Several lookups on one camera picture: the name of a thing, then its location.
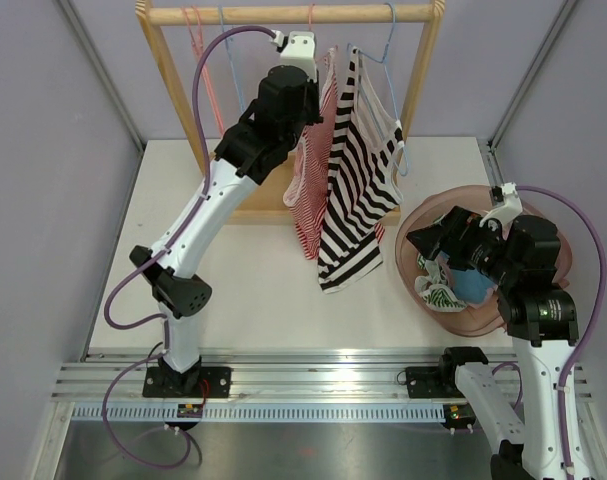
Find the green striped tank top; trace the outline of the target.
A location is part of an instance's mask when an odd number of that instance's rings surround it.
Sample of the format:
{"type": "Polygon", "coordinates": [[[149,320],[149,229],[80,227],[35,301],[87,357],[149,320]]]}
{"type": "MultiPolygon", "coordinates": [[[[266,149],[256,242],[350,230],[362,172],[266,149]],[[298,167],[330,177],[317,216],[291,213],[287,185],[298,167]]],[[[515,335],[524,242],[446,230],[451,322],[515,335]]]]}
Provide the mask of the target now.
{"type": "Polygon", "coordinates": [[[430,310],[458,313],[467,308],[452,290],[454,281],[443,259],[428,260],[418,254],[416,265],[419,275],[414,280],[414,290],[430,310]]]}

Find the blue tank top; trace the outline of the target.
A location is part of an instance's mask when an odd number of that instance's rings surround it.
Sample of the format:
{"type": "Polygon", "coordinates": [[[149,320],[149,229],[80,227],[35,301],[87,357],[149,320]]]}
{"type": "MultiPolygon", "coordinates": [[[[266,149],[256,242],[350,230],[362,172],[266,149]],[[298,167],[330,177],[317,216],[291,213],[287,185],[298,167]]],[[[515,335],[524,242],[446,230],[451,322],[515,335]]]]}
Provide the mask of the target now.
{"type": "Polygon", "coordinates": [[[456,298],[472,308],[486,304],[496,290],[496,285],[476,270],[456,270],[449,266],[449,257],[441,253],[439,266],[447,278],[448,287],[456,298]]]}

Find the red striped tank top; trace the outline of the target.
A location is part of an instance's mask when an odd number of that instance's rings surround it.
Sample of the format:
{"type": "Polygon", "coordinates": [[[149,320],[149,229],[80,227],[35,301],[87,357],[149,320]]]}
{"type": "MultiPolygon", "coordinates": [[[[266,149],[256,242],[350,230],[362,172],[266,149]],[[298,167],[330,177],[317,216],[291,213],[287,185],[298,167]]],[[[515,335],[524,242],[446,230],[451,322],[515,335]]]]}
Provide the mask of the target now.
{"type": "Polygon", "coordinates": [[[318,257],[327,204],[329,156],[338,100],[336,54],[337,47],[332,47],[323,57],[326,77],[320,95],[322,122],[308,126],[299,139],[293,178],[283,195],[307,260],[318,257]]]}

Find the mauve tank top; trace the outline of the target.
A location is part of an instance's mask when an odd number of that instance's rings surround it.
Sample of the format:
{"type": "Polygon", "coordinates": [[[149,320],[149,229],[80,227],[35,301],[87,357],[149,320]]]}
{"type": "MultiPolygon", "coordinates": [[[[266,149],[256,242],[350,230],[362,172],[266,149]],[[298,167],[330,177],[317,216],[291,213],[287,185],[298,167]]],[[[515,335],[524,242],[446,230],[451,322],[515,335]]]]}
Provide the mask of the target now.
{"type": "Polygon", "coordinates": [[[480,303],[469,303],[467,305],[467,309],[471,311],[474,315],[481,316],[489,316],[489,315],[497,315],[498,307],[497,307],[497,291],[496,290],[488,290],[487,295],[480,303]]]}

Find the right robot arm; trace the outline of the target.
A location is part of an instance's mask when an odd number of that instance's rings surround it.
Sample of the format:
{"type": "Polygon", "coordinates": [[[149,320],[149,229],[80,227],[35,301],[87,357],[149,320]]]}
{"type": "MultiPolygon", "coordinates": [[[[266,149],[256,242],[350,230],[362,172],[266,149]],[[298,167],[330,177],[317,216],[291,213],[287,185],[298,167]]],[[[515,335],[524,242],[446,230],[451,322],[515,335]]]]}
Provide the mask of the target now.
{"type": "Polygon", "coordinates": [[[425,259],[444,253],[451,268],[477,271],[496,286],[517,356],[524,414],[509,404],[480,349],[447,349],[436,374],[443,393],[463,394],[471,405],[492,450],[493,478],[591,478],[571,364],[579,344],[576,306],[554,280],[557,227],[527,214],[504,226],[498,218],[454,207],[406,238],[425,259]]]}

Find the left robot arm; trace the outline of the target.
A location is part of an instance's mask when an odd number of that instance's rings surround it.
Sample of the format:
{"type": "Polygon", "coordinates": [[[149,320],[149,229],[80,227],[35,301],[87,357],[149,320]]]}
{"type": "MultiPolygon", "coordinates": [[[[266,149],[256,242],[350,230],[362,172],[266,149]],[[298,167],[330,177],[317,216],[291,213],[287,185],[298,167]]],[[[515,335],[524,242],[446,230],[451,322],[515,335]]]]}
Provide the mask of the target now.
{"type": "Polygon", "coordinates": [[[151,287],[169,340],[151,370],[153,383],[145,388],[145,396],[197,394],[197,316],[212,296],[211,287],[197,274],[201,259],[237,207],[287,160],[305,127],[321,120],[316,65],[270,69],[256,98],[225,132],[208,177],[165,239],[151,248],[132,249],[129,258],[151,287]]]}

